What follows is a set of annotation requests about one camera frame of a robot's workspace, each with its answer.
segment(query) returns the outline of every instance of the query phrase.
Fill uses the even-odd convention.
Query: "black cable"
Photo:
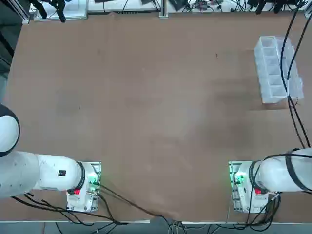
[[[242,7],[242,5],[240,5],[240,4],[239,4],[239,0],[237,0],[237,1],[234,1],[234,0],[228,0],[228,1],[231,1],[231,2],[236,3],[236,8],[235,8],[235,10],[237,10],[237,7],[239,6],[239,7],[240,7],[240,9],[241,9],[242,11],[244,11],[244,8]]]
[[[272,11],[272,9],[275,7],[275,3],[273,4],[273,6],[269,9],[269,11]]]
[[[211,6],[207,6],[209,9],[212,9],[213,12],[215,12],[215,10],[211,7]]]
[[[155,0],[152,0],[152,3],[154,4],[154,6],[155,6],[156,10],[159,12],[159,9],[158,9],[158,7],[157,7],[157,5],[156,5]]]
[[[155,217],[162,217],[162,218],[166,221],[166,223],[168,224],[168,226],[170,226],[170,224],[168,223],[168,221],[166,220],[166,218],[165,218],[164,216],[159,215],[159,214],[152,213],[152,212],[150,212],[150,211],[148,211],[148,210],[146,210],[146,209],[144,209],[144,208],[142,208],[142,207],[136,205],[134,202],[132,202],[132,201],[130,201],[130,200],[124,198],[123,196],[117,194],[116,192],[114,192],[113,190],[107,188],[106,186],[104,186],[104,185],[102,185],[102,184],[99,184],[99,183],[93,183],[93,184],[98,185],[98,186],[104,188],[105,190],[111,192],[112,194],[114,194],[114,195],[117,196],[118,198],[120,198],[120,199],[122,199],[123,201],[129,203],[130,205],[136,207],[137,209],[139,209],[139,210],[141,210],[141,211],[147,213],[148,215],[155,216]]]
[[[105,207],[106,207],[106,210],[107,210],[107,213],[108,213],[109,217],[113,220],[113,222],[114,222],[115,224],[120,224],[119,221],[117,221],[116,219],[114,219],[114,217],[113,217],[113,215],[112,215],[112,212],[111,212],[111,210],[109,209],[108,203],[107,203],[106,199],[104,198],[104,196],[102,196],[101,194],[98,194],[98,197],[101,198],[101,200],[104,202]]]
[[[29,206],[29,207],[33,207],[33,208],[37,208],[37,209],[41,209],[41,210],[45,210],[45,211],[59,212],[59,210],[49,209],[49,208],[45,208],[45,207],[33,205],[33,204],[28,203],[28,202],[26,202],[26,201],[24,201],[24,200],[22,200],[22,199],[19,199],[19,198],[16,197],[16,196],[12,196],[12,198],[13,198],[14,200],[16,200],[17,202],[19,202],[19,203],[21,203],[21,204],[23,204],[23,205]],[[99,214],[88,213],[88,212],[68,211],[68,210],[64,210],[64,211],[62,211],[62,212],[84,214],[84,215],[89,215],[89,216],[94,216],[94,217],[105,218],[105,219],[108,219],[108,220],[112,221],[112,220],[110,219],[110,217],[107,217],[107,216],[104,216],[104,215],[99,215]]]
[[[295,9],[295,11],[294,11],[294,14],[293,14],[293,16],[292,16],[291,22],[290,22],[289,27],[288,27],[288,29],[287,29],[287,31],[286,31],[285,38],[284,38],[283,45],[282,45],[282,50],[281,50],[280,72],[281,72],[282,82],[283,82],[284,88],[285,88],[285,90],[286,90],[286,93],[287,93],[287,86],[286,86],[286,83],[285,83],[285,80],[284,80],[284,72],[283,72],[283,53],[284,53],[284,49],[285,49],[285,45],[286,45],[286,41],[287,41],[289,32],[290,32],[290,30],[291,30],[291,27],[292,27],[292,25],[293,25],[294,19],[295,19],[296,15],[297,15],[298,11],[299,11],[299,7],[297,7],[297,8]],[[297,112],[297,109],[296,109],[296,107],[295,107],[295,104],[294,104],[292,98],[291,98],[289,95],[288,95],[288,97],[287,97],[287,102],[288,102],[289,111],[290,111],[291,118],[292,118],[292,123],[293,123],[293,126],[294,126],[294,128],[295,128],[295,132],[296,132],[296,134],[297,134],[297,136],[298,136],[298,139],[299,139],[299,141],[300,141],[301,146],[302,146],[303,148],[305,148],[305,145],[304,145],[304,143],[303,143],[303,141],[302,141],[302,138],[301,138],[301,136],[300,136],[300,134],[299,134],[299,131],[298,131],[298,129],[297,129],[297,126],[296,126],[296,122],[295,122],[294,117],[293,117],[293,112],[292,112],[292,109],[291,109],[291,107],[290,107],[291,104],[292,104],[292,108],[293,108],[293,110],[294,110],[294,112],[295,112],[295,114],[296,114],[296,117],[297,117],[297,119],[298,119],[298,122],[299,122],[299,125],[300,125],[300,127],[301,127],[301,130],[302,130],[302,132],[303,132],[303,134],[304,134],[304,136],[305,136],[305,140],[306,140],[306,142],[307,142],[307,145],[308,145],[308,147],[310,147],[310,142],[309,142],[308,136],[307,136],[307,134],[306,134],[306,131],[305,131],[305,129],[304,129],[304,126],[303,126],[303,124],[302,124],[302,121],[301,121],[301,119],[300,119],[300,116],[299,116],[299,114],[298,114],[298,112]]]
[[[309,16],[309,18],[308,18],[308,20],[307,20],[307,22],[306,22],[306,24],[304,25],[304,28],[303,28],[303,30],[302,30],[300,39],[299,39],[298,44],[297,44],[297,47],[296,47],[296,50],[295,50],[295,52],[294,52],[294,54],[293,54],[291,63],[290,63],[290,65],[289,65],[288,74],[287,74],[287,80],[290,79],[291,68],[292,68],[292,66],[293,66],[294,59],[295,59],[295,57],[296,57],[296,55],[297,55],[297,53],[298,53],[298,51],[299,51],[299,47],[300,47],[300,45],[301,45],[301,42],[302,42],[302,39],[303,39],[303,37],[304,37],[304,34],[305,34],[306,30],[307,30],[307,27],[308,27],[308,25],[309,25],[309,23],[310,23],[310,21],[311,21],[311,17],[312,17],[312,14],[310,14],[310,16]]]
[[[183,10],[181,11],[181,12],[184,12],[184,10],[186,9],[186,7],[190,7],[190,2],[191,2],[192,0],[189,0],[188,1],[188,3],[185,5],[185,7],[183,8]]]
[[[221,10],[221,12],[223,12],[223,11],[222,11],[222,6],[220,5],[219,1],[218,1],[218,0],[215,0],[215,2],[218,4],[218,8]]]
[[[121,12],[123,12],[123,11],[125,10],[125,7],[126,7],[127,3],[128,3],[128,0],[126,0],[126,3],[125,3],[125,5],[123,6],[123,9],[122,9]]]
[[[117,225],[115,225],[111,230],[109,230],[107,233],[105,233],[105,234],[109,234],[109,233],[111,233],[112,232],[112,230],[114,230],[115,228],[117,227]]]
[[[63,234],[63,232],[60,230],[58,223],[55,223],[56,227],[58,228],[58,231],[60,234]]]
[[[210,234],[210,233],[209,233],[209,230],[210,230],[211,226],[212,226],[212,224],[209,225],[209,227],[208,227],[208,229],[207,229],[207,234]]]
[[[63,209],[62,207],[52,206],[50,203],[48,203],[48,202],[45,201],[45,200],[42,200],[44,203],[38,202],[38,201],[33,200],[32,198],[30,198],[30,197],[28,196],[28,194],[24,194],[24,196],[25,196],[28,200],[32,201],[33,203],[35,203],[35,204],[37,204],[37,205],[42,205],[42,206],[45,206],[45,207],[53,208],[54,210],[58,211],[61,215],[63,215],[64,217],[66,217],[70,222],[72,222],[72,223],[74,223],[74,224],[82,224],[83,226],[92,226],[92,225],[93,225],[93,223],[92,223],[92,224],[86,224],[86,223],[82,222],[75,214],[72,213],[72,211],[65,210],[65,209]],[[78,223],[75,222],[75,221],[73,221],[71,218],[69,218],[69,217],[68,217],[67,215],[65,215],[63,212],[68,212],[69,214],[71,214],[73,217],[75,217],[75,219],[78,221]]]
[[[35,16],[37,16],[37,17],[40,18],[40,19],[43,19],[41,16],[37,15],[37,14],[34,12],[34,10],[33,10],[32,8],[30,8],[30,10],[33,12],[33,14],[34,14]],[[51,18],[56,12],[57,12],[57,11],[55,11],[55,12],[54,12],[52,15],[50,15],[49,17],[45,18],[45,20]]]
[[[90,234],[97,234],[99,231],[101,231],[102,229],[104,229],[104,228],[106,228],[106,227],[108,227],[108,226],[110,226],[110,225],[112,225],[112,224],[114,224],[114,223],[106,224],[106,225],[104,225],[103,227],[98,228],[98,229],[96,229],[95,231],[91,232]]]

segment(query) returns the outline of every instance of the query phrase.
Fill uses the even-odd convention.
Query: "wooden table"
[[[225,221],[232,203],[228,161],[300,146],[288,110],[261,104],[253,55],[259,36],[284,35],[290,19],[147,14],[25,25],[5,97],[21,122],[17,149],[100,160],[103,182],[150,211]],[[294,23],[294,45],[305,21],[299,15]],[[305,93],[298,109],[308,133],[311,39],[309,28],[297,58]],[[66,204],[64,193],[40,195]],[[107,199],[118,220],[151,218]],[[10,198],[0,204],[1,220],[64,219]],[[309,195],[285,193],[274,221],[311,222],[311,208]],[[102,207],[98,214],[107,213]],[[231,207],[228,221],[243,220]]]

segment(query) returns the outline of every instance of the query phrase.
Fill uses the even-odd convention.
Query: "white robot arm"
[[[238,196],[236,189],[232,194],[238,197],[241,211],[260,212],[271,192],[312,192],[311,155],[312,148],[306,148],[265,160],[240,162],[233,177]]]
[[[0,104],[0,198],[32,189],[67,191],[67,207],[76,211],[98,209],[101,164],[76,162],[63,156],[13,151],[20,137],[16,115]]]

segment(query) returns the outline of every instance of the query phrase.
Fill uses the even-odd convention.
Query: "gray floor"
[[[105,222],[96,223],[94,226],[85,227],[81,225],[75,225],[71,223],[58,223],[59,228],[63,234],[91,234],[97,228],[104,226]],[[200,230],[188,230],[188,234],[206,234],[207,228]],[[212,225],[210,231],[213,231],[216,225]],[[55,223],[1,223],[0,233],[1,234],[21,234],[25,233],[31,234],[60,234],[56,228]],[[103,229],[99,231],[100,234],[106,234],[110,228]],[[311,233],[312,225],[310,224],[273,224],[268,230],[263,233],[266,234],[305,234]],[[168,226],[161,220],[152,220],[150,224],[128,224],[126,226],[116,227],[111,234],[167,234]],[[229,230],[229,229],[219,229],[215,234],[251,234],[258,233],[251,229],[246,229],[244,231]]]

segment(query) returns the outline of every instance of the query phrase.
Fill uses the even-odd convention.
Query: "electronic device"
[[[67,209],[98,209],[101,162],[13,151],[20,137],[16,115],[0,104],[0,198],[31,190],[67,191]]]
[[[270,194],[309,193],[312,190],[312,158],[306,155],[312,155],[312,148],[297,149],[260,161],[231,161],[234,209],[259,213],[268,203]]]

